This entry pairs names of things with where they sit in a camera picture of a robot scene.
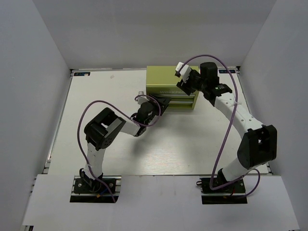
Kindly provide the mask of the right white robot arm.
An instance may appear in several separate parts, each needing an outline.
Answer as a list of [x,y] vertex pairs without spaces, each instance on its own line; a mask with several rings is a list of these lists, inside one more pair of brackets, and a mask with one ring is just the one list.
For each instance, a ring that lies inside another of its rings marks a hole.
[[218,171],[217,185],[223,192],[235,186],[235,180],[253,168],[272,161],[277,156],[277,130],[255,119],[236,99],[232,89],[219,81],[218,68],[213,62],[200,65],[196,71],[179,62],[175,75],[180,77],[177,87],[187,95],[199,91],[232,123],[241,137],[237,157]]

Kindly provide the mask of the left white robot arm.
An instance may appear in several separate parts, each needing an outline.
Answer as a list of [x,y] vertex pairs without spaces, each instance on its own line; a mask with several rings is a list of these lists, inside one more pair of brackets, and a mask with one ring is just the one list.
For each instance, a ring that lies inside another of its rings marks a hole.
[[116,115],[109,107],[98,113],[84,128],[87,141],[86,166],[81,171],[81,177],[86,179],[85,186],[91,192],[97,192],[102,186],[102,165],[104,154],[116,136],[122,132],[133,137],[142,135],[148,127],[157,123],[167,109],[171,98],[155,95],[138,95],[135,100],[140,108],[132,116],[128,116],[111,105],[120,114]]

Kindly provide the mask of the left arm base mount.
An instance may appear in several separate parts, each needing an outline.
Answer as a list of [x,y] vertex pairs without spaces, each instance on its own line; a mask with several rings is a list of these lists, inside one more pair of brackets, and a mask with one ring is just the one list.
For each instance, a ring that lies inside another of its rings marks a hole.
[[[115,202],[118,200],[121,189],[121,176],[104,176],[103,181],[110,188]],[[71,203],[114,203],[108,189],[98,182],[92,189],[80,176],[75,176],[70,196]]]

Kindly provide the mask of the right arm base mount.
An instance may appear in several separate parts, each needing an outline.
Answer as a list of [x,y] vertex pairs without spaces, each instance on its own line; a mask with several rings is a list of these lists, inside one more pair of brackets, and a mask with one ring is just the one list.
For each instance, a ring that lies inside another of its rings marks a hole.
[[203,205],[236,205],[247,204],[246,189],[243,180],[224,188],[211,190],[210,178],[200,178],[196,186],[201,189]]

